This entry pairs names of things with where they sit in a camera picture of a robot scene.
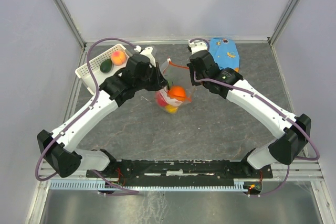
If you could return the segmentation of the red apple toy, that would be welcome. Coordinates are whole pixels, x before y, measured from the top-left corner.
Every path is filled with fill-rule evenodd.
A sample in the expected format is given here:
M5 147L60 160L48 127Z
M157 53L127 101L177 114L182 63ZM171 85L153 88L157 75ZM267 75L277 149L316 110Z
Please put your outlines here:
M160 107L165 107L167 105L170 105L168 103L168 100L169 100L169 97L167 96L166 93L160 93L160 92L157 92L155 94L155 99L156 99L156 103L158 104L158 106Z

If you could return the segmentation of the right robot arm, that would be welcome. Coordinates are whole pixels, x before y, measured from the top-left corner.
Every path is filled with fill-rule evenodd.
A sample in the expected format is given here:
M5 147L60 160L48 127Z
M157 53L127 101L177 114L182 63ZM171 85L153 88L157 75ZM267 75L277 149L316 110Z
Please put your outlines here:
M275 162L290 165L308 144L311 119L302 114L296 116L271 102L241 74L232 68L220 69L207 50L194 52L188 63L191 82L202 85L209 92L238 105L274 136L274 140L263 147L252 150L241 164L246 177L254 177L260 169Z

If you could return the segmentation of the orange toy fruit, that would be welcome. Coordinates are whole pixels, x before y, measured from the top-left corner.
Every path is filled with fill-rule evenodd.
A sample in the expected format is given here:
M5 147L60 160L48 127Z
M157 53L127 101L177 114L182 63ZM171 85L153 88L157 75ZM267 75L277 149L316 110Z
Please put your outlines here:
M186 92L182 86L171 86L168 90L168 95L172 98L186 98Z

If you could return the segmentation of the yellow lemon toy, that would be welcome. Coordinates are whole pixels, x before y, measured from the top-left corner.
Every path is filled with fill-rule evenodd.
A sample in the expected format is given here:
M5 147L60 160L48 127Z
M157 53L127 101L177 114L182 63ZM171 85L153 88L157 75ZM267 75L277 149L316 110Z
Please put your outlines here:
M170 104L166 105L164 107L165 111L170 113L170 114L174 114L178 111L178 107L177 106L172 106Z

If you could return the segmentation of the clear zip top bag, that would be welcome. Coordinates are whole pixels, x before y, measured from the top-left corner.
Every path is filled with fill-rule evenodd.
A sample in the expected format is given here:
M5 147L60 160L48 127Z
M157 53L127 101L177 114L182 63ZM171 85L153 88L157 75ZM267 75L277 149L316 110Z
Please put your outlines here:
M180 106L192 102L195 86L191 84L189 68L170 58L160 66L160 71L167 85L155 93L155 101L164 111L174 114Z

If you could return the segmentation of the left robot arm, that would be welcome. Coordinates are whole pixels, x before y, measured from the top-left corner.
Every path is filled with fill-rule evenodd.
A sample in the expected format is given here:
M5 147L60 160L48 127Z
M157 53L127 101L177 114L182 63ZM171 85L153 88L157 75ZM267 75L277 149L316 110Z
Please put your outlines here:
M85 151L77 148L81 140L108 114L136 92L158 91L167 84L154 56L150 52L134 54L124 68L105 79L95 96L73 117L52 132L42 130L37 135L41 156L61 178L78 169L98 170L110 177L116 171L111 155L104 150Z

